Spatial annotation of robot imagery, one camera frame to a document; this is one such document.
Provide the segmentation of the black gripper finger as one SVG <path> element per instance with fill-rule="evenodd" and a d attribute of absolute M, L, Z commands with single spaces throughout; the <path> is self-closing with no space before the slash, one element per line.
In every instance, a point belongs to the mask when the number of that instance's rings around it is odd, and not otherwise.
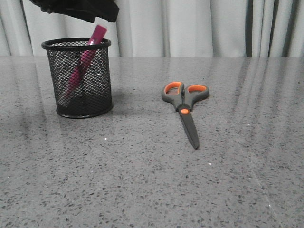
<path fill-rule="evenodd" d="M 96 18 L 92 13 L 78 9 L 78 0 L 31 0 L 30 2 L 38 6 L 42 12 L 48 14 L 62 14 L 90 23 L 93 23 Z"/>
<path fill-rule="evenodd" d="M 96 17 L 108 22 L 116 22 L 119 13 L 119 7 L 114 0 L 91 0 L 91 14 L 93 15 L 90 23 L 95 21 Z"/>

